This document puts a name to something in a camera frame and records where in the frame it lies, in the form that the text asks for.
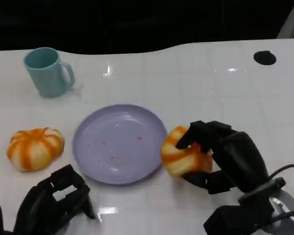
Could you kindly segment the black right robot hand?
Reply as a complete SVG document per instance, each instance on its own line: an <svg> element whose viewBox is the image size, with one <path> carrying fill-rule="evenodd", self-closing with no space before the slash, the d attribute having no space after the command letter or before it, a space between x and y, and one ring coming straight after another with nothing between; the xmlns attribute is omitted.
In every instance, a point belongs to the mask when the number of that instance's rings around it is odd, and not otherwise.
<svg viewBox="0 0 294 235"><path fill-rule="evenodd" d="M255 190L269 180L265 162L250 136L218 121L192 122L177 149L198 143L203 152L212 151L220 167L211 173L197 170L182 177L187 182L208 190L209 194L227 192L237 187L243 193Z"/></svg>

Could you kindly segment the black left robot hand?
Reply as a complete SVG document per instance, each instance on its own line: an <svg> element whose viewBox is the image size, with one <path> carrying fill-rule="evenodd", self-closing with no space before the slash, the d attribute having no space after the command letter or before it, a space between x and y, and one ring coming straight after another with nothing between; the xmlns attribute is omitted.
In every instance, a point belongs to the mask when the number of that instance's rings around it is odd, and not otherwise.
<svg viewBox="0 0 294 235"><path fill-rule="evenodd" d="M96 219L90 188L68 164L33 186L17 213L16 235L54 235L80 213Z"/></svg>

